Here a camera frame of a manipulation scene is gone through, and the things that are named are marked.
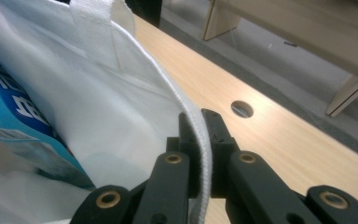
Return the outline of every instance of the blue package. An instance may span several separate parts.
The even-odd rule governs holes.
[[[42,175],[90,188],[92,183],[24,89],[0,65],[0,142]]]

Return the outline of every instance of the white tote bag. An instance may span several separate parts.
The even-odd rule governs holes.
[[[201,154],[201,191],[190,205],[190,220],[202,223],[212,170],[202,114],[136,41],[134,30],[132,14],[122,0],[72,0],[69,5],[0,0],[0,64],[27,91],[96,187],[132,189],[146,180],[165,151],[166,138],[178,135],[178,115],[185,112]],[[47,192],[50,202],[40,199],[45,210],[60,202],[51,195],[61,195],[56,197],[61,201],[70,200],[71,193],[78,198],[87,195],[73,186],[57,193],[60,183],[51,187],[46,184],[50,180],[22,168],[17,173],[4,170],[0,195],[16,195],[0,197],[0,216],[11,217],[9,223],[65,218],[23,211],[36,200],[24,188]],[[19,188],[5,192],[4,185],[16,186],[13,183]],[[23,203],[29,204],[22,209]]]

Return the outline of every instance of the white plastic bag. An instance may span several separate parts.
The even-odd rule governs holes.
[[[121,0],[0,0],[0,64],[22,85],[96,187],[146,180],[185,112],[201,151],[203,222],[212,159],[200,110],[132,36]]]

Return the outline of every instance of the wooden table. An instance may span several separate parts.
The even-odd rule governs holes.
[[[136,24],[138,40],[187,95],[220,113],[240,148],[262,156],[291,189],[306,194],[311,186],[329,185],[358,199],[357,154],[157,28],[138,18]],[[254,114],[237,116],[235,101]],[[208,224],[225,222],[223,203],[211,202]]]
[[[328,115],[334,117],[358,97],[357,1],[212,0],[202,38],[235,28],[241,17],[352,74],[328,106]]]

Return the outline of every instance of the bag handle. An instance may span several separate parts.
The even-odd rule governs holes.
[[[76,31],[87,57],[113,70],[118,70],[120,64],[111,31],[112,19],[123,22],[129,14],[132,16],[123,6],[122,0],[72,0],[70,3]]]

